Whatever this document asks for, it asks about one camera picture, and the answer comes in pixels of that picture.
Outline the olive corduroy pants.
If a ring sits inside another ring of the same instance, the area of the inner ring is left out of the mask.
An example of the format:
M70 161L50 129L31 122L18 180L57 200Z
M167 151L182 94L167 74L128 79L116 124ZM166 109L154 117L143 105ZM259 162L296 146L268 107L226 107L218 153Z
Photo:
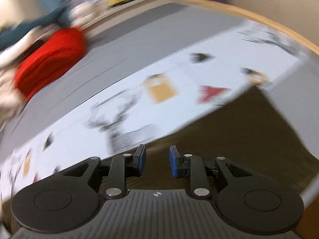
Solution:
M169 148L203 161L228 158L283 183L299 193L318 174L318 159L258 87L246 88L230 101L186 123L190 111L169 106L155 119L137 92L118 93L115 106L94 105L64 131L47 131L16 151L5 165L1 223L7 238L297 238L295 229L279 234L250 234L222 220L208 200L189 196L187 178L172 175ZM84 225L58 234L31 231L12 213L14 196L23 188L90 157L111 160L146 147L140 177L127 178L127 195L104 201Z

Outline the cream folded blanket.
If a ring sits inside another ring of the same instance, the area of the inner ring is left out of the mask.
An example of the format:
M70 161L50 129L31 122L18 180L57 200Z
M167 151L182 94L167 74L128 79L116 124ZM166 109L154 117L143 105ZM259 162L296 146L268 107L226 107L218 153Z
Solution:
M20 64L12 64L1 69L1 131L12 118L21 114L26 105L25 96L16 88L14 81L15 74L19 67Z

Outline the grey white printed bedsheet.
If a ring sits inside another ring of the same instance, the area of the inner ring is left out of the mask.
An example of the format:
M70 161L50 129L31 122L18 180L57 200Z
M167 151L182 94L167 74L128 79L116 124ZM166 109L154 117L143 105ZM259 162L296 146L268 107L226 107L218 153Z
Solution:
M315 53L258 22L179 3L151 9L91 38L87 54L28 101L4 131L1 172L22 146L64 131L94 105L115 106L118 93L137 92L151 119L185 107L190 123L252 86L318 159Z

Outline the red folded blanket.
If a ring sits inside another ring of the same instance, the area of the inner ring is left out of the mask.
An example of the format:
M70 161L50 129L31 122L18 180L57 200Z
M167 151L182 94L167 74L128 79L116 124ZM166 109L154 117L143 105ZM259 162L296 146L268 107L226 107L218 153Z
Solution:
M39 90L59 79L86 54L86 39L76 28L60 29L25 59L14 81L28 102Z

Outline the white folded quilt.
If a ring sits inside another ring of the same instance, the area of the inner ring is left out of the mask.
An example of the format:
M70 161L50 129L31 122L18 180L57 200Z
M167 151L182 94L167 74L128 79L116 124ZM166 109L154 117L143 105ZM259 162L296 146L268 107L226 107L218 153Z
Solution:
M44 45L60 29L59 25L51 24L47 27L38 26L29 31L14 45L1 51L1 69L14 63L21 63L26 57Z

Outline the teal shark plush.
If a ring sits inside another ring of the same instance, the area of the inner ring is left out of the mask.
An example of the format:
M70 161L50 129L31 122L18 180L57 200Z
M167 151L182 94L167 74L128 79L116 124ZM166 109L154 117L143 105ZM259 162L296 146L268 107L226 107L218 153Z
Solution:
M68 7L65 5L62 7L58 7L49 14L35 20L21 22L16 26L1 27L1 51L16 44L26 34L28 34L36 27L47 28L49 26L69 26L70 23L67 21L68 19L62 19L65 15L68 14L67 9Z

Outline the white round plush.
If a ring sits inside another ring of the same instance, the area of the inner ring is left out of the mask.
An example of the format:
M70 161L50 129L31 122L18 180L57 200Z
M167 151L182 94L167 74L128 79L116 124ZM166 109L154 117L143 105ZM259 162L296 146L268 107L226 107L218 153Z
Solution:
M96 18L95 6L89 2L83 2L69 12L69 20L72 27L82 27Z

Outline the wooden bed frame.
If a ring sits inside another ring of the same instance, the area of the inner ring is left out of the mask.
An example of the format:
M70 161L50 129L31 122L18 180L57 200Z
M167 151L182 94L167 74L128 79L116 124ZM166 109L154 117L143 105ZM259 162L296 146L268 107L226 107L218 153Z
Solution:
M307 38L303 37L302 35L296 33L295 31L289 29L288 27L272 21L262 15L257 13L233 6L224 3L209 1L209 0L173 0L174 2L184 3L188 5L194 5L200 8L205 8L213 12L218 12L222 14L227 14L229 16L245 18L248 20L252 20L255 22L259 22L263 25L269 26L273 29L276 29L289 37L293 38L297 42L301 43L302 45L306 46L312 52L318 55L318 46L312 43L311 41L307 40Z

